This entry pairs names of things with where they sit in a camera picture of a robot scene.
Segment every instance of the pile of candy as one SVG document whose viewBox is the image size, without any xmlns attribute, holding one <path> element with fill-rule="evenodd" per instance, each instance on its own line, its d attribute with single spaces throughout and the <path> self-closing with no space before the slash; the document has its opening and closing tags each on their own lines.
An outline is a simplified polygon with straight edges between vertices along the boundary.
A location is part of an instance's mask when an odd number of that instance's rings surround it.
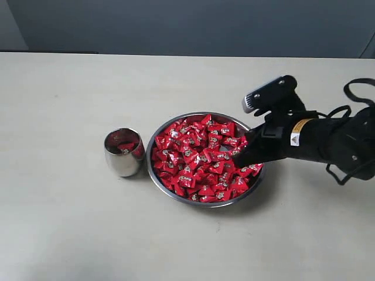
<svg viewBox="0 0 375 281">
<path fill-rule="evenodd" d="M 192 201 L 221 202 L 243 194 L 263 164 L 235 167 L 231 157 L 247 144 L 236 131 L 234 122 L 220 124 L 210 114 L 201 122 L 174 122 L 155 138 L 155 173 L 167 189 Z"/>
</svg>

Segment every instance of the stainless steel cup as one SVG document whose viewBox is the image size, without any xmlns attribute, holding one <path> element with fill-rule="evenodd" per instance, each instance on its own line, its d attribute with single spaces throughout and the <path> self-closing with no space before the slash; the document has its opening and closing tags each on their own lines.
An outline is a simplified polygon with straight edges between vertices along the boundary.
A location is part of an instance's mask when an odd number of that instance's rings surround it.
<svg viewBox="0 0 375 281">
<path fill-rule="evenodd" d="M 132 150 L 121 151 L 117 146 L 123 143 L 135 143 L 135 147 Z M 121 177 L 136 174 L 145 158 L 141 136 L 129 128 L 109 133 L 104 140 L 104 151 L 108 166 Z"/>
</svg>

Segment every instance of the stainless steel bowl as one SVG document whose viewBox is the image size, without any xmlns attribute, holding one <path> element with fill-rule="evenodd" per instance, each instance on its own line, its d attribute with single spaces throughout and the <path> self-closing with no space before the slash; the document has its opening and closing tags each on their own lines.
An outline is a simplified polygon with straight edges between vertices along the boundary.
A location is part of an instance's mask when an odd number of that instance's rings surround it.
<svg viewBox="0 0 375 281">
<path fill-rule="evenodd" d="M 151 137 L 151 140 L 148 143 L 147 152 L 146 152 L 147 169 L 148 169 L 148 173 L 152 181 L 160 188 L 160 190 L 175 200 L 178 200 L 180 202 L 183 202 L 189 205 L 203 207 L 203 208 L 224 207 L 224 206 L 233 204 L 235 202 L 238 202 L 242 200 L 243 198 L 245 198 L 246 196 L 248 196 L 250 193 L 252 193 L 258 187 L 258 185 L 260 184 L 260 182 L 262 181 L 264 177 L 265 166 L 263 166 L 259 174 L 255 178 L 252 179 L 252 181 L 250 182 L 251 188 L 247 190 L 245 193 L 231 200 L 224 201 L 224 202 L 215 202 L 215 203 L 195 202 L 195 201 L 191 201 L 191 200 L 188 200 L 181 196 L 176 195 L 175 193 L 169 191 L 166 187 L 164 187 L 163 183 L 159 180 L 158 176 L 154 172 L 154 168 L 152 167 L 151 156 L 152 156 L 152 149 L 154 148 L 154 146 L 156 146 L 155 144 L 156 136 L 158 136 L 162 131 L 164 131 L 171 123 L 177 120 L 188 118 L 188 120 L 191 120 L 191 121 L 201 121 L 207 114 L 211 114 L 213 119 L 219 123 L 225 123 L 229 121 L 235 122 L 237 126 L 237 137 L 244 135 L 245 132 L 250 130 L 250 128 L 247 125 L 243 124 L 241 121 L 236 120 L 230 116 L 220 114 L 220 113 L 215 113 L 215 112 L 193 112 L 193 113 L 187 113 L 187 114 L 177 116 L 176 118 L 173 118 L 169 120 L 168 122 L 164 123 L 158 130 L 156 130 L 154 135 Z"/>
</svg>

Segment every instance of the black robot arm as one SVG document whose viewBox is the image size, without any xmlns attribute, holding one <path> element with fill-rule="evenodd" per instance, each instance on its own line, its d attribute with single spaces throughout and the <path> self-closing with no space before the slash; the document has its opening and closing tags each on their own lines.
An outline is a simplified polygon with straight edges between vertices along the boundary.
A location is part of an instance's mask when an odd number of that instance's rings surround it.
<svg viewBox="0 0 375 281">
<path fill-rule="evenodd" d="M 326 163 L 326 171 L 344 185 L 351 177 L 369 180 L 375 175 L 375 103 L 358 98 L 349 85 L 375 86 L 370 78 L 355 79 L 344 86 L 344 93 L 355 102 L 368 105 L 350 117 L 348 105 L 325 115 L 307 111 L 295 93 L 297 82 L 283 76 L 246 95 L 245 112 L 257 109 L 255 116 L 270 112 L 265 122 L 246 133 L 247 147 L 233 160 L 236 166 L 284 158 Z M 344 112 L 341 117 L 334 116 Z M 346 176 L 341 180 L 331 171 L 337 166 Z"/>
</svg>

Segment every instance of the table surface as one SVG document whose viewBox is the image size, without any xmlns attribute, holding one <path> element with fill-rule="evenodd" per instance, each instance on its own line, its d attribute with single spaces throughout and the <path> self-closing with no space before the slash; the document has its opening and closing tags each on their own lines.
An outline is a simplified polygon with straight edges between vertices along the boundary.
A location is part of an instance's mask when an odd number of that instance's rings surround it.
<svg viewBox="0 0 375 281">
<path fill-rule="evenodd" d="M 375 61 L 0 53 L 0 280 L 373 280 L 374 180 L 283 160 L 245 200 L 200 209 L 105 163 L 116 128 L 147 144 L 187 112 L 260 124 L 241 99 L 285 74 L 329 112 Z"/>
</svg>

